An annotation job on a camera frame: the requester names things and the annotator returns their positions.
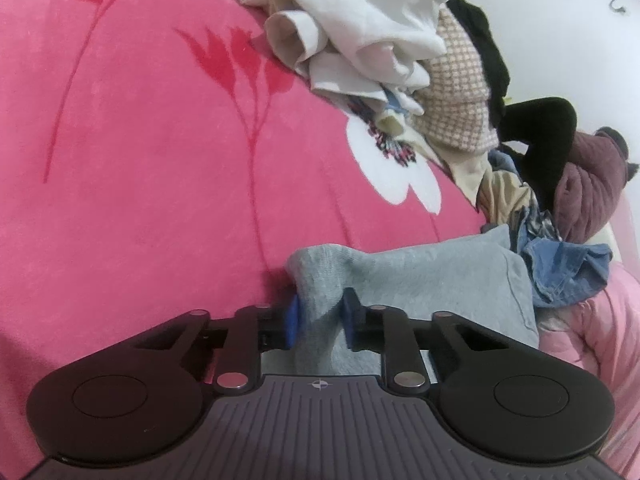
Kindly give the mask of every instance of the crosshair logo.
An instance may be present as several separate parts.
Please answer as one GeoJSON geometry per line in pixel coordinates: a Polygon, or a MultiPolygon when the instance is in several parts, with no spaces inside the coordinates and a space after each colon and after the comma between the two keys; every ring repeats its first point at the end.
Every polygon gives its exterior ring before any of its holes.
{"type": "Polygon", "coordinates": [[[324,390],[326,387],[331,386],[327,381],[318,379],[310,383],[316,390],[324,390]]]}

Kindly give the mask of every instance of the houndstooth cloth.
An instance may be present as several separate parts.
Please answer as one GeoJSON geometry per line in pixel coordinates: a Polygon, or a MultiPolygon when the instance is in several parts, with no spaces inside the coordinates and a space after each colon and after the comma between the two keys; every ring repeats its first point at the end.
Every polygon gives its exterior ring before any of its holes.
{"type": "Polygon", "coordinates": [[[415,130],[446,146],[482,153],[498,145],[489,121],[491,91],[484,79],[482,60],[465,29],[447,7],[440,9],[438,35],[447,53],[421,61],[431,84],[414,92],[424,115],[412,116],[415,130]]]}

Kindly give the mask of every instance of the silver screw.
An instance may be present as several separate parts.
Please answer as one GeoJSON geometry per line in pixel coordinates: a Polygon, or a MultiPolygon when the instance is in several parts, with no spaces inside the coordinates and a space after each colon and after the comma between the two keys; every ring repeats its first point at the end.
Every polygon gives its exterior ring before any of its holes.
{"type": "Polygon", "coordinates": [[[394,377],[394,382],[403,388],[420,388],[426,379],[418,372],[400,372],[394,377]]]}
{"type": "Polygon", "coordinates": [[[222,386],[227,390],[237,390],[246,386],[248,382],[247,376],[240,372],[227,372],[218,377],[218,386],[222,386]]]}

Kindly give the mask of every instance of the black cloth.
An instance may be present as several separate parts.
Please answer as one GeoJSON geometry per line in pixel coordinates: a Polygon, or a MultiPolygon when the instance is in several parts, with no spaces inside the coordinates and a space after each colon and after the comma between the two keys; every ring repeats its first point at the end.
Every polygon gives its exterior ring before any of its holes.
{"type": "Polygon", "coordinates": [[[510,76],[489,29],[489,21],[480,7],[466,0],[449,0],[447,7],[474,44],[482,60],[484,79],[491,90],[489,120],[494,128],[504,116],[504,97],[507,95],[510,76]]]}
{"type": "Polygon", "coordinates": [[[536,194],[540,209],[553,211],[556,187],[569,159],[577,117],[573,105],[545,97],[509,105],[497,129],[501,142],[519,140],[529,149],[514,162],[536,194]]]}

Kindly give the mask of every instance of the gray cloth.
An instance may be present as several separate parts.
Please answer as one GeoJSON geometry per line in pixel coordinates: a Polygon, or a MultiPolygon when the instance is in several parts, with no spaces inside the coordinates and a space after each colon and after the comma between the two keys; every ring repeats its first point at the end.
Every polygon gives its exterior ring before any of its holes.
{"type": "MultiPolygon", "coordinates": [[[[379,355],[347,348],[338,311],[347,286],[364,305],[396,306],[415,319],[450,310],[537,348],[529,274],[509,246],[505,225],[483,235],[376,254],[333,244],[296,251],[287,270],[302,305],[301,331],[292,351],[263,356],[263,372],[380,373],[379,355]]],[[[434,382],[429,360],[425,363],[434,382]]]]}

